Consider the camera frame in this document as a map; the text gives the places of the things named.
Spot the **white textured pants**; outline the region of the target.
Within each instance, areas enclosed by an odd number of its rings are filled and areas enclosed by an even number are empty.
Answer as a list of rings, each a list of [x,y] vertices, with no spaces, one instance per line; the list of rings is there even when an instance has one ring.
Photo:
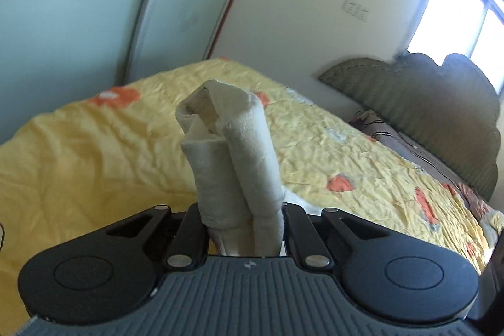
[[[279,255],[285,191],[261,100],[212,79],[180,102],[176,119],[201,219],[219,254]]]

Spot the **pale stuffed fabric bundle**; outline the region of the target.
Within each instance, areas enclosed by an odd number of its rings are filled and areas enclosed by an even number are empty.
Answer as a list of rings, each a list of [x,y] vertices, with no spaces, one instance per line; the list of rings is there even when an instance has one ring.
[[[503,212],[486,213],[481,220],[481,226],[489,247],[495,247],[503,231]]]

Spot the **yellow floral bed quilt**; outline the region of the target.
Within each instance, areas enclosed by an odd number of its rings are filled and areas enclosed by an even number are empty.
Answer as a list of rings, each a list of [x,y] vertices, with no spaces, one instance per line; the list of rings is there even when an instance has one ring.
[[[28,316],[17,277],[37,253],[158,204],[196,198],[175,110],[217,79],[264,105],[283,184],[466,258],[489,247],[461,196],[344,120],[244,65],[208,60],[104,91],[32,118],[1,147],[1,332]]]

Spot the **striped brown pillow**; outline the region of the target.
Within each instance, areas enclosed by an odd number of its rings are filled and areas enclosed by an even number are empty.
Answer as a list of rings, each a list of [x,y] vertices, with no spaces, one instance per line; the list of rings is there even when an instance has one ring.
[[[495,210],[443,161],[404,133],[395,130],[372,110],[357,112],[350,124],[419,166],[448,190],[456,191],[476,220]]]

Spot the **green padded headboard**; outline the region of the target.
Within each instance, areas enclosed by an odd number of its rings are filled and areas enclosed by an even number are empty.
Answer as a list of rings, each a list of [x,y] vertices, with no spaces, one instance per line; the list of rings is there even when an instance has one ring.
[[[425,54],[387,63],[351,58],[319,75],[419,143],[489,199],[498,181],[500,101],[483,72],[462,54],[437,65]]]

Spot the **glass sliding wardrobe door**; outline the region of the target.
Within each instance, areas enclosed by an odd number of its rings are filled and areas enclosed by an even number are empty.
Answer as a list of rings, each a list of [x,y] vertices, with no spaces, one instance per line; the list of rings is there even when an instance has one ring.
[[[1,0],[1,138],[31,117],[209,55],[230,0]]]

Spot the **white wall socket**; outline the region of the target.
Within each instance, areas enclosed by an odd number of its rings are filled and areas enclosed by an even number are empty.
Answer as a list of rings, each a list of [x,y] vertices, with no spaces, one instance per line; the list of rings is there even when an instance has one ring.
[[[370,10],[367,7],[360,5],[355,11],[354,17],[360,21],[367,22],[369,12]]]
[[[360,8],[360,4],[355,0],[345,0],[342,9],[344,12],[350,14],[351,16],[355,16]]]

